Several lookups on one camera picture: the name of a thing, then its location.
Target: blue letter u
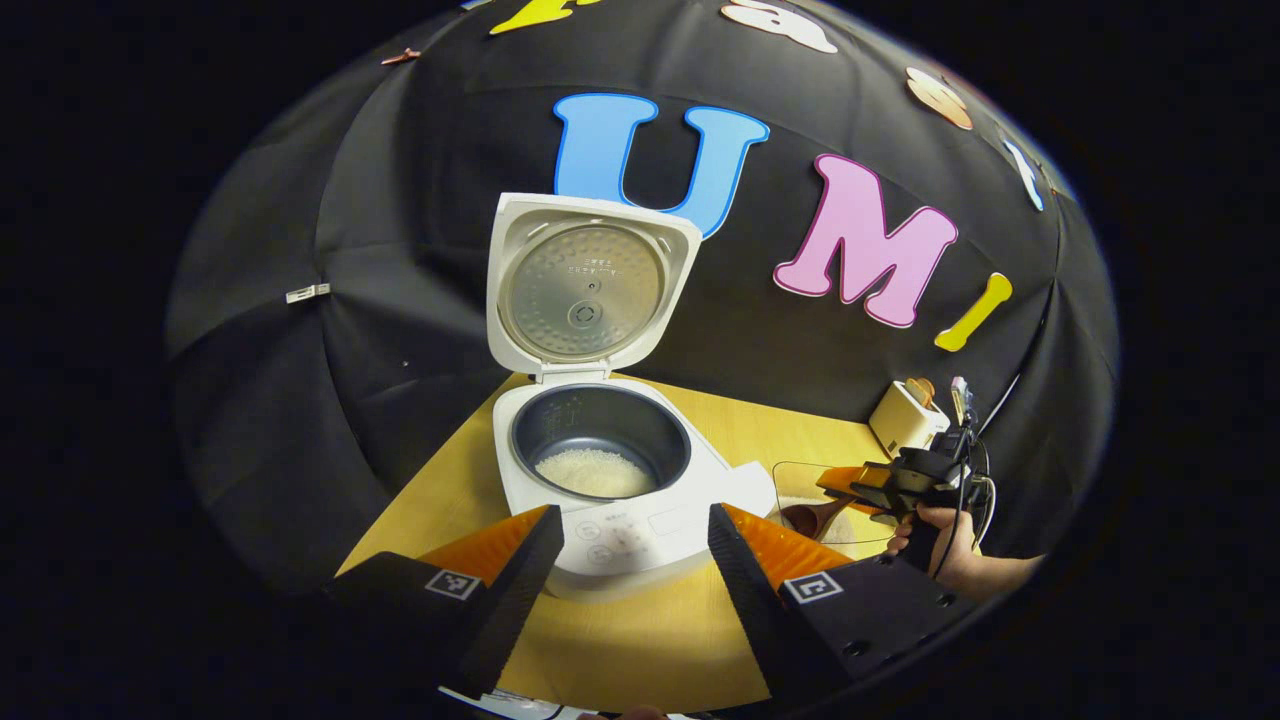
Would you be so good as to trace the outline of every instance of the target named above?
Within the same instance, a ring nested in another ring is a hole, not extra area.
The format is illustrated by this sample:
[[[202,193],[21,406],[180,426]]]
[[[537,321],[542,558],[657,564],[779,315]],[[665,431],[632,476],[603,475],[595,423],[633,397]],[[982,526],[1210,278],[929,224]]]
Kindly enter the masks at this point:
[[[635,205],[622,193],[622,174],[636,126],[658,117],[658,105],[634,95],[586,92],[556,104],[564,120],[556,160],[556,195]],[[690,108],[685,122],[701,133],[685,200],[664,213],[690,220],[703,237],[724,224],[746,150],[769,137],[769,126],[722,108]]]

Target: pink letter m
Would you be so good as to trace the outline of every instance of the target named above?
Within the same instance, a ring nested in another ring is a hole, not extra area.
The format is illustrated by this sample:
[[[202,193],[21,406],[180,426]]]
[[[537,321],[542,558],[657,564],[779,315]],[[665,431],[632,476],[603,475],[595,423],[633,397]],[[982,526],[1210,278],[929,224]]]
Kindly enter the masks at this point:
[[[819,155],[813,165],[827,182],[818,214],[795,260],[778,265],[773,281],[800,295],[827,295],[827,268],[844,246],[840,300],[846,305],[858,300],[892,273],[884,288],[867,299],[867,314],[895,328],[910,327],[942,251],[959,234],[955,223],[933,208],[920,208],[886,236],[876,173],[838,155]]]

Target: hand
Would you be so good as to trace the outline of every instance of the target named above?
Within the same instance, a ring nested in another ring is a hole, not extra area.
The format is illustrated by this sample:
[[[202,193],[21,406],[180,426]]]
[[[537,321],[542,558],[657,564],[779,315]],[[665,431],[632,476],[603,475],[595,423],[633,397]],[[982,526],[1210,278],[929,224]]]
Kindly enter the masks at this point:
[[[664,720],[667,717],[663,711],[658,710],[652,705],[637,705],[631,710],[627,710],[618,716],[618,720]],[[591,715],[584,712],[577,716],[577,720],[607,720],[603,715]]]
[[[956,521],[954,507],[925,507],[916,503],[915,512],[906,516],[906,521],[893,530],[893,537],[888,539],[886,555],[897,555],[905,548],[911,537],[911,523],[915,518],[924,520],[938,529],[938,541],[933,543],[933,556],[929,559],[929,575],[938,569],[942,553],[947,550],[947,541],[951,538],[951,525]],[[938,573],[938,582],[952,589],[964,585],[965,580],[974,573],[978,556],[973,553],[973,515],[961,511],[956,527],[956,539],[947,552],[947,561],[942,562],[942,571]]]

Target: inner lid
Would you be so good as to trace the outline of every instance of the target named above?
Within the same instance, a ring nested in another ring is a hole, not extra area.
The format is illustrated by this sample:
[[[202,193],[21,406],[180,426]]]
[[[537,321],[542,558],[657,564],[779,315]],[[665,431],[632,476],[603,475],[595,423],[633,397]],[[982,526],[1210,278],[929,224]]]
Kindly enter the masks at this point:
[[[654,242],[593,220],[549,228],[503,278],[499,315],[526,352],[586,363],[634,341],[662,301],[666,268]]]

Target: black inner pot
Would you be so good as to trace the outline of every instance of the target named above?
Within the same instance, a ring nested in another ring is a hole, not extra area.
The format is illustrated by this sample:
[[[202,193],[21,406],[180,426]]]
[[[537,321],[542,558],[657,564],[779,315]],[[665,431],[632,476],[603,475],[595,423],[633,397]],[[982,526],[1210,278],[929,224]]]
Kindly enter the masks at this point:
[[[526,470],[577,497],[535,470],[566,450],[603,450],[635,462],[662,489],[689,465],[689,433],[666,407],[628,389],[572,384],[549,389],[525,404],[511,427],[512,447]]]

